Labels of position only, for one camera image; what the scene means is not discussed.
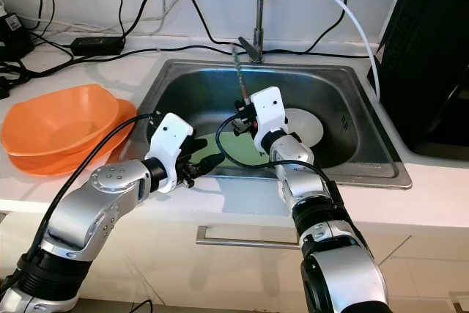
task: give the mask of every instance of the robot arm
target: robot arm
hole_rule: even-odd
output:
[[[92,261],[123,215],[150,192],[170,192],[179,183],[191,187],[193,179],[224,160],[223,155],[209,155],[198,164],[190,163],[191,153],[206,146],[206,140],[194,139],[189,124],[167,114],[144,161],[96,169],[87,183],[58,204],[33,259],[21,256],[21,278],[1,298],[0,313],[70,311]]]
[[[280,91],[264,89],[250,106],[237,105],[254,145],[271,161],[313,164],[312,151],[289,135]],[[0,301],[0,313],[68,312],[92,261],[115,223],[150,192],[170,192],[179,183],[210,172],[224,160],[211,155],[198,164],[191,153],[207,146],[193,128],[167,114],[152,137],[144,161],[102,166],[89,181],[57,206],[40,250],[32,261],[18,261],[22,275]],[[301,275],[308,309],[313,313],[389,313],[387,290],[361,233],[353,225],[334,181],[303,166],[277,165],[284,199],[292,216],[304,261]]]
[[[256,112],[254,144],[258,151],[268,153],[271,161],[313,164],[311,149],[288,134],[278,88],[253,94],[251,102]],[[311,170],[292,164],[277,165],[276,174],[300,238],[304,258],[301,275],[309,311],[390,313],[383,276],[335,182],[321,180]]]

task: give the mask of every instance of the white tube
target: white tube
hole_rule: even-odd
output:
[[[369,60],[372,63],[372,71],[373,71],[373,76],[374,76],[374,85],[375,85],[375,90],[376,90],[376,101],[380,101],[380,80],[378,79],[378,71],[376,68],[376,64],[374,62],[373,58],[373,53],[372,53],[372,48],[369,45],[368,40],[366,39],[365,32],[363,32],[363,29],[361,28],[357,18],[353,15],[353,13],[350,11],[350,9],[347,7],[347,5],[344,4],[342,0],[334,0],[344,11],[349,15],[350,19],[352,19],[353,23],[355,24],[355,27],[357,28],[358,32],[360,32],[360,36],[365,43],[366,51],[369,56]]]

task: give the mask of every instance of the stainless steel sink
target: stainless steel sink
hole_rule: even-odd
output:
[[[409,188],[412,183],[376,118],[350,67],[243,65],[250,93],[269,86],[281,90],[286,108],[316,115],[324,126],[322,141],[312,148],[315,165],[339,184]],[[231,62],[169,60],[155,79],[139,113],[173,112],[194,126],[197,136],[214,133],[236,113],[240,88]],[[142,158],[155,128],[140,121],[120,159]],[[220,166],[212,176],[275,178],[273,170]]]

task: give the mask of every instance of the drawer handle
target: drawer handle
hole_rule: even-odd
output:
[[[297,243],[258,241],[258,240],[234,240],[231,238],[206,237],[208,227],[198,227],[196,244],[197,245],[218,245],[218,246],[239,246],[239,247],[257,247],[257,248],[276,248],[276,249],[300,249]]]

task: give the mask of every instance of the orange bowl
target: orange bowl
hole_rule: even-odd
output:
[[[17,156],[74,153],[107,129],[118,109],[116,98],[98,84],[41,95],[8,111],[1,144]]]
[[[110,133],[118,125],[124,121],[135,117],[137,111],[135,106],[123,99],[117,100],[119,104],[119,113],[114,123],[97,138],[92,140],[92,145],[84,150],[69,155],[40,155],[34,157],[23,157],[17,155],[8,155],[12,164],[20,169],[22,172],[34,176],[59,176],[73,172],[81,162],[88,156],[88,154],[96,147],[96,145]],[[110,153],[114,148],[124,141],[132,130],[133,124],[123,128],[120,132],[116,133],[112,138],[101,148],[101,150],[92,159],[92,162],[97,161],[104,155]]]

